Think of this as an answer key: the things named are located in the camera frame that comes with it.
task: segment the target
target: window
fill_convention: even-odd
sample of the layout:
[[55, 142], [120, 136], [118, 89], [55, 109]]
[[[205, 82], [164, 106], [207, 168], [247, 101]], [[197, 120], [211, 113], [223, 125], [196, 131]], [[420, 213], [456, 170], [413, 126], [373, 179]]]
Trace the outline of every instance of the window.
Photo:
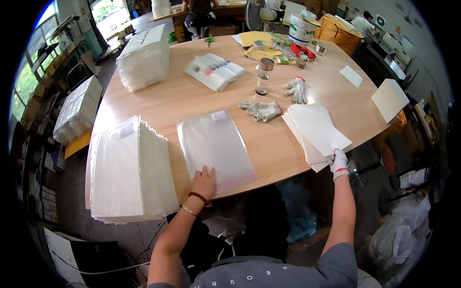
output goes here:
[[14, 115], [18, 121], [21, 121], [25, 110], [26, 106], [24, 106], [24, 104], [19, 99], [19, 96], [13, 90], [10, 103], [10, 118], [11, 115]]
[[27, 49], [18, 66], [10, 102], [10, 117], [14, 115], [18, 121], [21, 121], [27, 103], [32, 97], [39, 81], [45, 76], [44, 69], [50, 65], [58, 54], [61, 54], [61, 50], [56, 47], [55, 51], [52, 51], [44, 59], [41, 67], [35, 73], [32, 73], [31, 67], [38, 59], [37, 54], [40, 46], [44, 43], [51, 45], [58, 42], [58, 38], [51, 39], [51, 35], [58, 26], [55, 5], [55, 1], [53, 1], [37, 21], [35, 31], [30, 36]]

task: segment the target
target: gray t-shirt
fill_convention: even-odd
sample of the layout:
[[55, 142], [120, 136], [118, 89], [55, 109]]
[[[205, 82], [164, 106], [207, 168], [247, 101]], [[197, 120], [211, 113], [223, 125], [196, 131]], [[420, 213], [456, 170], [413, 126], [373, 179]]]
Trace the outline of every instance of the gray t-shirt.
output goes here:
[[[166, 283], [148, 286], [173, 287]], [[357, 263], [354, 248], [348, 243], [330, 248], [317, 267], [298, 267], [264, 256], [232, 257], [214, 263], [190, 287], [357, 287]]]

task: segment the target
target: yellow envelope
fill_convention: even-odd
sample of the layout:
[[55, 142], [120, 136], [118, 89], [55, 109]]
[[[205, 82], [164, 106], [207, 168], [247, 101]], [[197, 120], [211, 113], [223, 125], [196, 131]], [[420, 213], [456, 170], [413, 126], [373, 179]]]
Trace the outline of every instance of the yellow envelope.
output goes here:
[[263, 58], [272, 59], [274, 56], [282, 56], [282, 52], [275, 49], [270, 49], [268, 46], [266, 46], [264, 51], [250, 47], [250, 49], [248, 49], [243, 55], [248, 58], [260, 61]]
[[243, 32], [239, 34], [240, 40], [242, 40], [243, 46], [250, 46], [256, 40], [262, 40], [266, 42], [266, 45], [271, 44], [272, 35], [267, 32], [260, 32], [260, 31], [250, 31], [250, 32]]

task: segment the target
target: person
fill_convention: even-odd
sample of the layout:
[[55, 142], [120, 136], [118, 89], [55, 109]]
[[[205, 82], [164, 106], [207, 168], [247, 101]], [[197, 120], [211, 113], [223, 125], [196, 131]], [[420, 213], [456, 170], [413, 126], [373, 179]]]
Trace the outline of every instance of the person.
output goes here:
[[359, 31], [362, 36], [365, 37], [367, 33], [373, 34], [374, 33], [374, 25], [371, 24], [369, 21], [372, 19], [372, 15], [370, 12], [365, 11], [363, 12], [363, 17], [358, 16], [350, 23]]
[[357, 287], [353, 243], [355, 201], [346, 155], [334, 150], [335, 183], [330, 234], [316, 267], [286, 264], [290, 231], [280, 191], [270, 185], [247, 199], [245, 234], [233, 244], [208, 234], [196, 216], [214, 194], [215, 170], [195, 173], [185, 204], [159, 236], [152, 252], [148, 288], [180, 286], [180, 264], [194, 288], [204, 287]]
[[192, 33], [192, 40], [198, 40], [203, 37], [201, 28], [206, 30], [216, 19], [216, 16], [211, 11], [211, 3], [213, 3], [213, 8], [219, 7], [218, 0], [183, 0], [181, 11], [187, 12], [189, 8], [189, 14], [186, 16], [184, 25]]

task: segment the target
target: wooden table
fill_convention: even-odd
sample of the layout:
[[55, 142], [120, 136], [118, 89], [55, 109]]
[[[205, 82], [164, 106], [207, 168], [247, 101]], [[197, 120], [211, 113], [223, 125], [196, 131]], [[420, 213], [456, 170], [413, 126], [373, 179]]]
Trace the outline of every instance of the wooden table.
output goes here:
[[[228, 107], [240, 131], [258, 179], [223, 192], [225, 197], [283, 180], [310, 169], [304, 151], [280, 116], [266, 123], [255, 122], [238, 104], [242, 100], [277, 101], [283, 110], [293, 104], [291, 96], [284, 95], [284, 84], [301, 76], [307, 83], [309, 103], [319, 103], [328, 109], [333, 124], [354, 143], [354, 147], [373, 138], [388, 127], [371, 100], [377, 90], [360, 67], [336, 44], [319, 41], [326, 47], [326, 55], [301, 71], [294, 65], [276, 65], [271, 79], [271, 91], [257, 95], [257, 62], [242, 56], [242, 46], [232, 36], [216, 37], [207, 48], [204, 41], [189, 41], [171, 46], [169, 79], [149, 87], [129, 92], [114, 73], [102, 99], [93, 127], [92, 138], [114, 125], [140, 115], [141, 119], [169, 140], [171, 171], [178, 201], [184, 203], [190, 192], [190, 179], [178, 141], [176, 124], [191, 116], [203, 115]], [[195, 56], [214, 53], [247, 69], [245, 75], [230, 83], [223, 92], [214, 92], [183, 72]], [[356, 71], [363, 81], [356, 88], [339, 71], [346, 65]], [[86, 207], [89, 208], [89, 161], [85, 181]]]
[[[237, 2], [239, 1], [241, 0], [229, 0], [229, 6], [219, 6], [218, 8], [213, 9], [213, 12], [216, 15], [216, 17], [245, 15], [245, 5], [237, 4]], [[163, 16], [163, 17], [157, 17], [157, 18], [152, 17], [148, 21], [148, 22], [152, 22], [152, 21], [157, 21], [157, 20], [162, 20], [162, 19], [167, 19], [167, 18], [173, 18], [174, 31], [175, 31], [176, 39], [178, 43], [182, 43], [185, 41], [183, 24], [188, 14], [188, 12], [179, 12], [176, 14], [173, 13], [175, 9], [179, 9], [181, 11], [181, 6], [182, 6], [182, 3], [178, 5], [173, 5], [171, 6], [172, 13], [170, 15]]]

